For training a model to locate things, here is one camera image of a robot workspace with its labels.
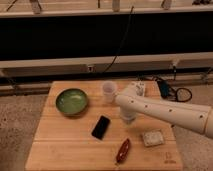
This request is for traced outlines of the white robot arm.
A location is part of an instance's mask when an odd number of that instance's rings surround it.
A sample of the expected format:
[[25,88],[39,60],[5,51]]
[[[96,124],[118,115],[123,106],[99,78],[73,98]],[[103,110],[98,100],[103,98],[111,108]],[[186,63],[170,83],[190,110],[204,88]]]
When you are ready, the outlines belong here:
[[130,124],[141,113],[213,139],[213,108],[145,97],[139,83],[130,83],[115,97],[120,117]]

